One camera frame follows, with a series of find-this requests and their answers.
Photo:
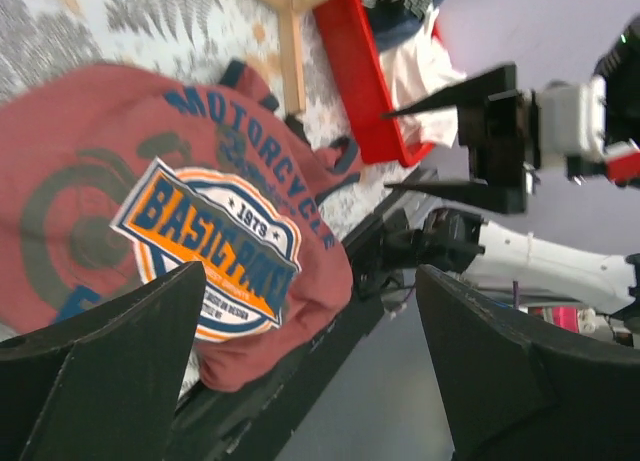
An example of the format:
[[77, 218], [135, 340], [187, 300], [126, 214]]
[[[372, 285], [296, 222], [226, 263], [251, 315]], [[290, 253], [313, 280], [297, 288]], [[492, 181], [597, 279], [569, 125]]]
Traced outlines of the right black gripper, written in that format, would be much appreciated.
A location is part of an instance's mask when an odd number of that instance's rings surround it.
[[517, 67], [499, 65], [449, 85], [383, 119], [457, 107], [458, 141], [467, 149], [469, 181], [396, 182], [392, 190], [420, 192], [499, 214], [523, 214], [527, 163], [533, 163], [531, 106], [517, 89]]

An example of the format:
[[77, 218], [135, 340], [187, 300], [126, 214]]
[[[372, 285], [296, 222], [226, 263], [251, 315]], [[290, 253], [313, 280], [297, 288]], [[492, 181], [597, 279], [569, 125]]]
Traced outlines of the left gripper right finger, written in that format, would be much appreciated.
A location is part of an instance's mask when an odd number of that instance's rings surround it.
[[502, 306], [431, 266], [416, 284], [455, 459], [638, 459], [638, 351]]

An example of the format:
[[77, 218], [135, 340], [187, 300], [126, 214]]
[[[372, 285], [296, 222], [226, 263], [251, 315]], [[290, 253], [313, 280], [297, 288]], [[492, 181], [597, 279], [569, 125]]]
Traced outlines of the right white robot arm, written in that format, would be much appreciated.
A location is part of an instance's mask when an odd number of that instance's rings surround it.
[[419, 229], [387, 233], [388, 270], [423, 264], [478, 281], [502, 276], [573, 299], [639, 329], [639, 258], [573, 249], [510, 231], [486, 212], [522, 214], [540, 170], [563, 166], [573, 181], [603, 177], [639, 184], [639, 23], [632, 20], [590, 80], [520, 91], [517, 69], [502, 64], [403, 108], [416, 114], [453, 107], [466, 148], [465, 181], [403, 182], [403, 191], [446, 201]]

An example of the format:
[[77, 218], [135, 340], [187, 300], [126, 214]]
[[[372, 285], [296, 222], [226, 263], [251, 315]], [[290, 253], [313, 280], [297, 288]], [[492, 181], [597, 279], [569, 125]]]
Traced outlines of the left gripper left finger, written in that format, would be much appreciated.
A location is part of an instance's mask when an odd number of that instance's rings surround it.
[[2, 459], [162, 459], [204, 287], [186, 263], [2, 342]]

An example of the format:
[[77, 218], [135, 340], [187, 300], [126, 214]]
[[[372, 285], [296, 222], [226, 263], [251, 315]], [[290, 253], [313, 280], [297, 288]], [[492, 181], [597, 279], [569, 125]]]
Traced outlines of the red tank top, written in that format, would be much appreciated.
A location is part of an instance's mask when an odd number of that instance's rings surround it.
[[310, 341], [353, 283], [320, 205], [362, 161], [348, 138], [311, 148], [276, 105], [239, 62], [213, 86], [97, 64], [5, 104], [2, 324], [28, 333], [198, 261], [206, 386], [236, 391]]

